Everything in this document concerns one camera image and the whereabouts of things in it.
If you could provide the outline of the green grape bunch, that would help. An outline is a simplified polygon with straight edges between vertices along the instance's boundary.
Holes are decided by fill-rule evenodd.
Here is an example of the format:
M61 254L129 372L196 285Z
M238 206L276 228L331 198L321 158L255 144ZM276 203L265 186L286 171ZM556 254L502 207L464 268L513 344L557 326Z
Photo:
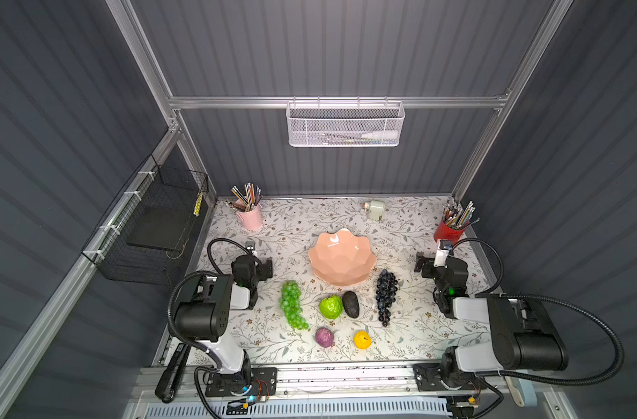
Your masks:
M295 330L309 330L300 305L301 290L296 281L287 281L281 290L280 307L289 325Z

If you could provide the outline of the dark purple grape bunch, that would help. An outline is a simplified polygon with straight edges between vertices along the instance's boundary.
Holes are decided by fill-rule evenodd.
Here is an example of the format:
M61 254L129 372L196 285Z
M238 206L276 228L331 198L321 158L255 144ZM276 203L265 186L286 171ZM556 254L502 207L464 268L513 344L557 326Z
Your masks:
M378 320L384 328L390 324L391 307L396 301L399 281L393 272L386 269L379 274L376 284Z

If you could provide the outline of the bright green custard apple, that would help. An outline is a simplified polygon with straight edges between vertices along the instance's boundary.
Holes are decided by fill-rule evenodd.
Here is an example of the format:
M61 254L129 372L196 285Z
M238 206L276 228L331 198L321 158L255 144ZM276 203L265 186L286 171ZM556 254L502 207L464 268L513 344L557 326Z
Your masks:
M339 295L326 297L320 301L319 310L325 319L337 319L344 311L342 299Z

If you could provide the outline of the dark brown avocado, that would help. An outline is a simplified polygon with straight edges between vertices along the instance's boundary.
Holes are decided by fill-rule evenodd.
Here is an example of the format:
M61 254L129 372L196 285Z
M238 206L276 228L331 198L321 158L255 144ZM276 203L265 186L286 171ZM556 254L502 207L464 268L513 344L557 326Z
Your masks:
M347 291L343 294L342 304L348 317L352 319L360 317L360 301L354 291Z

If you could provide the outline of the purple round fruit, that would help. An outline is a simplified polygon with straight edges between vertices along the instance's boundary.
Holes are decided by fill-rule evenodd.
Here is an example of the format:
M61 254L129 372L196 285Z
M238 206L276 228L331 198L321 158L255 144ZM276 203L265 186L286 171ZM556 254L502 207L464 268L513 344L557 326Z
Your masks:
M323 348L329 348L334 346L335 335L328 328L318 328L315 333L315 341Z

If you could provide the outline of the yellow pear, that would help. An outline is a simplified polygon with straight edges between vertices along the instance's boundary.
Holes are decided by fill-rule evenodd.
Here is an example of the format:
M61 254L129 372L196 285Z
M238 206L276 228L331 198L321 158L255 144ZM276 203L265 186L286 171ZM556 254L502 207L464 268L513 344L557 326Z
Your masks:
M372 338L369 333L361 330L355 333L353 336L353 342L357 349L367 350L372 345Z

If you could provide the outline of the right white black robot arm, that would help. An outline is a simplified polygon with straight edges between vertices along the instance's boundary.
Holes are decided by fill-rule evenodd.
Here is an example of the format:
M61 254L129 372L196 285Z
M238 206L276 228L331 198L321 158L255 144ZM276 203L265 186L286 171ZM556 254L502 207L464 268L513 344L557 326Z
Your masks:
M490 341L449 347L440 371L446 379L466 373L504 370L562 371L569 355L542 303L498 295L470 297L468 264L455 257L416 254L414 271L435 283L433 297L440 312L487 326Z

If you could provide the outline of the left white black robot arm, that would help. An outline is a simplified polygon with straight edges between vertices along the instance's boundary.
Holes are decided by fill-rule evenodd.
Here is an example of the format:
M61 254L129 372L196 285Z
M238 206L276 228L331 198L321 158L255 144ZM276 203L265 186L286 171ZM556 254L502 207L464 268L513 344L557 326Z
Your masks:
M166 317L170 335L206 354L214 373L248 378L250 357L227 335L229 314L255 307L258 284L273 277L273 262L245 254L231 267L231 274L187 274L170 294Z

